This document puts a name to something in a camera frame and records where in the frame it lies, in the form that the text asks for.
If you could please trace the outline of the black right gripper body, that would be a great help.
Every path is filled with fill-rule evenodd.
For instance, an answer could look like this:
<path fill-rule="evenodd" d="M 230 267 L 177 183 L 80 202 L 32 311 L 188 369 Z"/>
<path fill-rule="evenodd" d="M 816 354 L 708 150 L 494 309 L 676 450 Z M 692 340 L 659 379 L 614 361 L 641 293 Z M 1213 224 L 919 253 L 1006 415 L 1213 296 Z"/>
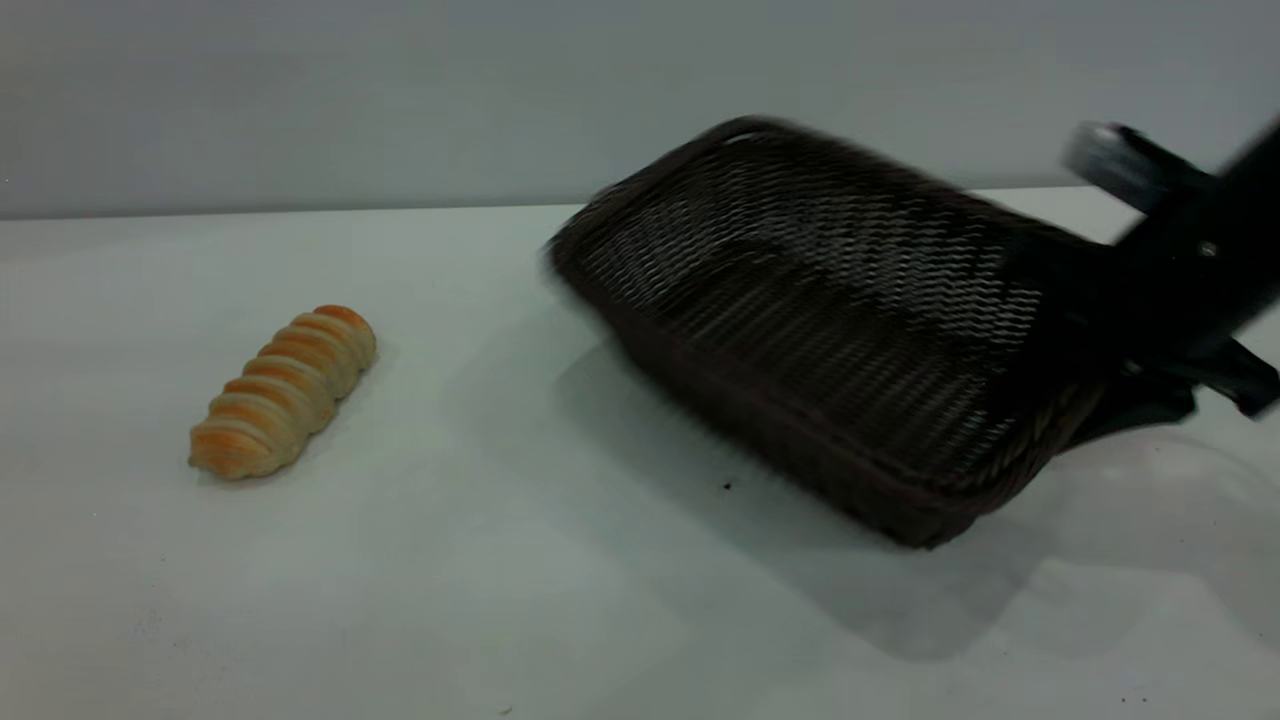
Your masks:
<path fill-rule="evenodd" d="M 1115 249 L 1130 370 L 1112 386 L 1207 387 L 1265 415 L 1277 369 L 1235 336 L 1277 301 L 1277 127 L 1217 174 L 1128 126 L 1112 131 L 1165 184 Z"/>

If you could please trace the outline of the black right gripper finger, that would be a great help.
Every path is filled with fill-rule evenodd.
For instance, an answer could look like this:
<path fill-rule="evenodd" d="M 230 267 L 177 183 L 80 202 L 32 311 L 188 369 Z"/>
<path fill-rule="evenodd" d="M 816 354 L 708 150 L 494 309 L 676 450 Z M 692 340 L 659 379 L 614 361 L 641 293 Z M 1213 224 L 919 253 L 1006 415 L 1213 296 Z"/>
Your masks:
<path fill-rule="evenodd" d="M 1175 425 L 1196 411 L 1185 386 L 1112 386 L 1071 434 L 1069 448 L 1147 427 Z"/>
<path fill-rule="evenodd" d="M 1012 405 L 1041 406 L 1070 386 L 1105 387 L 1116 364 L 1105 319 L 1114 299 L 1115 247 L 1062 232 L 1023 232 L 1012 281 L 1037 296 L 1012 360 Z"/>

